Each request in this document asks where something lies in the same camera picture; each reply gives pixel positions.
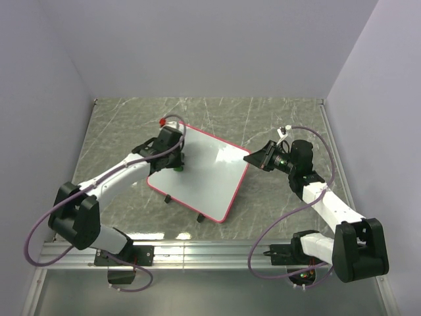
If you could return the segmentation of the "green whiteboard eraser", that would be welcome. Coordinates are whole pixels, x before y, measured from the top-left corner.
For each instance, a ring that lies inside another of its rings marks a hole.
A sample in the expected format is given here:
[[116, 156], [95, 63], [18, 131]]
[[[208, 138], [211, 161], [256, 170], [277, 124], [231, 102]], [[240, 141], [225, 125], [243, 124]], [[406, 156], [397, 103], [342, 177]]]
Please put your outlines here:
[[181, 165], [178, 167], [173, 168], [176, 172], [182, 172], [184, 170], [184, 154], [181, 153]]

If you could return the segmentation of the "pink framed whiteboard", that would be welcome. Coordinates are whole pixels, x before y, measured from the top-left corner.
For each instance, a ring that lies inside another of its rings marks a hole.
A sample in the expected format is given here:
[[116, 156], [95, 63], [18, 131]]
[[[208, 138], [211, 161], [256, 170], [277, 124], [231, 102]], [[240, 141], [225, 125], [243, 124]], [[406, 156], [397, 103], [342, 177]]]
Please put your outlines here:
[[249, 164], [250, 151], [196, 127], [186, 125], [182, 171], [164, 169], [147, 184], [202, 216], [222, 223], [234, 203]]

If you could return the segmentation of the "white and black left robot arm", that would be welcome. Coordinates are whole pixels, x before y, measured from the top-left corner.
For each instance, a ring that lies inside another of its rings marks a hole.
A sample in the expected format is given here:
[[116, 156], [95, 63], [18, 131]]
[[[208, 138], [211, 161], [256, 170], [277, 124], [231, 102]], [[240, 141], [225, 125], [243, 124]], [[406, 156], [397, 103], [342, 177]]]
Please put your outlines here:
[[121, 162], [77, 185], [67, 182], [58, 191], [48, 226], [74, 248], [106, 251], [119, 265], [133, 257], [132, 240], [122, 231], [103, 225], [101, 211], [132, 184], [164, 169], [183, 166], [184, 135], [169, 124], [157, 137], [135, 147]]

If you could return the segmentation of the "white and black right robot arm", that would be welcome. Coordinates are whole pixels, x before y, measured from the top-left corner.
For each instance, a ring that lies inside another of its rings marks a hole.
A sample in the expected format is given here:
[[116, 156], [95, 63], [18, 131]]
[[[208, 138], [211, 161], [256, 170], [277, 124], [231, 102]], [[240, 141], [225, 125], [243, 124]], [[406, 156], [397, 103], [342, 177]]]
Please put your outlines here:
[[295, 140], [291, 145], [269, 141], [243, 158], [260, 170], [286, 173], [293, 193], [313, 208], [334, 233], [333, 238], [317, 230], [295, 233], [289, 247], [292, 263], [325, 262], [332, 265], [342, 282], [387, 274], [389, 260], [381, 222], [352, 210], [328, 188], [313, 169], [312, 149], [306, 140]]

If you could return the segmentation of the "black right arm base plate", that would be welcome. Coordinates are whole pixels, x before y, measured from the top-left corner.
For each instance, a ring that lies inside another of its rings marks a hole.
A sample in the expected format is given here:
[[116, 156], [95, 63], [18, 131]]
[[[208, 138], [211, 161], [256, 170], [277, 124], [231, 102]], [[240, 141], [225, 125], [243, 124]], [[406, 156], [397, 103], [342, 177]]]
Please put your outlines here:
[[263, 253], [270, 258], [273, 266], [277, 265], [309, 265], [313, 262], [310, 256], [305, 255], [298, 246], [291, 244], [271, 244], [269, 250]]

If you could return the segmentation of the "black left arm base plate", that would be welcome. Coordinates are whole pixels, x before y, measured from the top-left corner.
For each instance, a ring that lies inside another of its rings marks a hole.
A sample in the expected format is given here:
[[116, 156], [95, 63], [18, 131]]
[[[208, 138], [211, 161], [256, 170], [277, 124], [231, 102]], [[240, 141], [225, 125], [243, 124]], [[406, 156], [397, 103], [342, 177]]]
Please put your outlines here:
[[95, 255], [94, 265], [98, 267], [119, 266], [120, 261], [139, 266], [150, 267], [153, 264], [155, 247], [152, 245], [131, 246], [119, 254], [98, 250]]

